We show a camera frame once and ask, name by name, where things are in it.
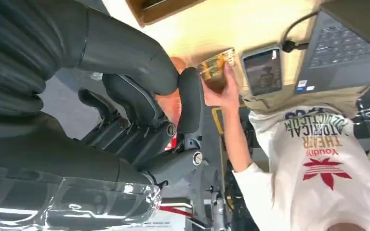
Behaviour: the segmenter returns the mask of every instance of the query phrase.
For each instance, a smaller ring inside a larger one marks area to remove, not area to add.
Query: person
[[[257,141],[269,157],[270,172],[263,172],[248,151],[229,64],[224,74],[221,94],[202,81],[205,103],[222,108],[233,174],[259,229],[369,231],[370,152],[366,155],[354,137],[352,121],[326,103],[269,115],[251,110]]]

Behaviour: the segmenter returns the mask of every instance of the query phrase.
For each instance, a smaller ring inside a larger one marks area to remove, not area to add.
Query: phone screen
[[[272,93],[282,89],[279,49],[245,57],[243,63],[253,96]]]

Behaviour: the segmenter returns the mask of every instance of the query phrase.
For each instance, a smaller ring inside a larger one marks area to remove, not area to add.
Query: plastic cover
[[[152,218],[159,187],[0,167],[0,230],[119,230]]]

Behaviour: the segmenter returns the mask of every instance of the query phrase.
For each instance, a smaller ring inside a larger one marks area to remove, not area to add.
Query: desk surface
[[[230,47],[240,57],[244,50],[279,42],[289,25],[317,9],[322,0],[206,0],[144,28],[140,28],[125,1],[103,2],[113,17],[157,40],[170,56],[196,65]],[[313,21],[298,24],[289,38],[306,40]],[[295,83],[302,56],[302,51],[283,56],[284,85]],[[247,90],[241,69],[237,68],[236,73],[240,90]]]

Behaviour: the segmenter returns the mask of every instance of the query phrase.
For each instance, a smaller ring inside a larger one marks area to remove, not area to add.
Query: laptop keyboard
[[[370,58],[370,44],[344,26],[322,29],[308,68],[349,63]]]

